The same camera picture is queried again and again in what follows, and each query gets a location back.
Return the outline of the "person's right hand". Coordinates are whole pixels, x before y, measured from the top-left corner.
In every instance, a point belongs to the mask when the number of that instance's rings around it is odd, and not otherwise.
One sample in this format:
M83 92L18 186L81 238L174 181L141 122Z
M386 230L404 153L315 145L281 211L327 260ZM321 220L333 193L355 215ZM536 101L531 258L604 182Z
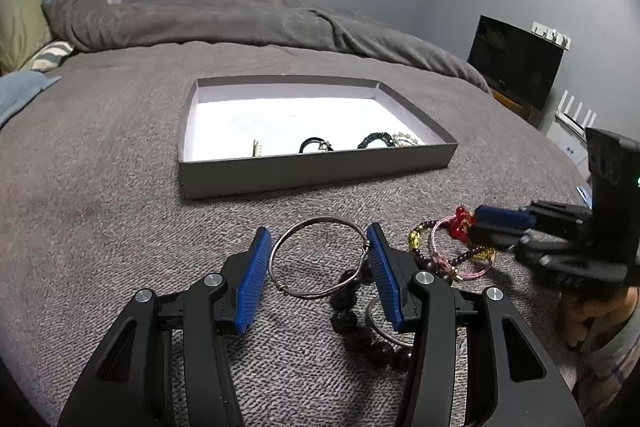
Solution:
M596 339L607 343L615 337L638 306L638 288L618 288L611 299L586 300L563 295L560 310L566 343L576 348L591 331Z

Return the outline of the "patterned sleeve forearm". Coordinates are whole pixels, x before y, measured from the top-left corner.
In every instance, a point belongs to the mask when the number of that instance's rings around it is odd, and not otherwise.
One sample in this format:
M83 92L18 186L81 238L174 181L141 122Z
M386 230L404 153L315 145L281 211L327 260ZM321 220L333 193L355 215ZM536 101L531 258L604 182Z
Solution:
M587 426L611 405L639 360L639 315L600 349L582 358L573 395Z

